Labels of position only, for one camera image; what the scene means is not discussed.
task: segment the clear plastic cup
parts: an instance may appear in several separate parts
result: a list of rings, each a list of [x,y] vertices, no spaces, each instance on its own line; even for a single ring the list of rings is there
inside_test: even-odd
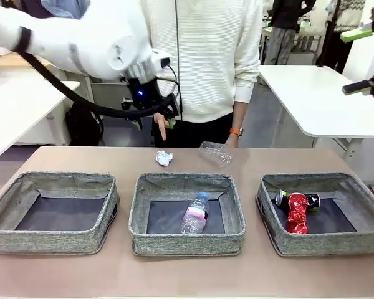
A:
[[[227,146],[215,142],[202,142],[199,150],[205,159],[223,168],[230,164],[232,156]]]

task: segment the person in white sweater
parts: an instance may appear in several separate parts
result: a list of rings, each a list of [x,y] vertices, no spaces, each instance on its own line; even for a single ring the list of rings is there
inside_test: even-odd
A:
[[[259,75],[262,0],[140,0],[153,47],[173,56],[182,111],[174,128],[154,115],[157,147],[238,147]],[[161,76],[173,77],[166,69]],[[174,89],[160,83],[163,94]]]

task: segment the pink bottle label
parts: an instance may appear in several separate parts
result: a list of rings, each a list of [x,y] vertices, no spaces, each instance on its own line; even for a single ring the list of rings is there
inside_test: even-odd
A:
[[[198,209],[197,207],[189,207],[186,212],[189,216],[195,216],[198,218],[201,218],[202,220],[205,220],[205,212],[201,209]]]

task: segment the white sweater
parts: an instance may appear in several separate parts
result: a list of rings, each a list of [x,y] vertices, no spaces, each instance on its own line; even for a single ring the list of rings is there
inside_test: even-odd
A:
[[[183,120],[204,123],[249,103],[259,75],[262,0],[176,0]],[[173,56],[178,75],[175,0],[140,0],[152,46]],[[166,68],[161,76],[174,78]],[[161,93],[173,84],[160,82]]]

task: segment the gray pants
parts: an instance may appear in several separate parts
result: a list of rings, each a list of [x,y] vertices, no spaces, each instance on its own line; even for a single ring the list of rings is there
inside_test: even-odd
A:
[[[295,33],[296,31],[293,29],[273,27],[264,61],[265,65],[287,64],[289,54],[294,46]]]

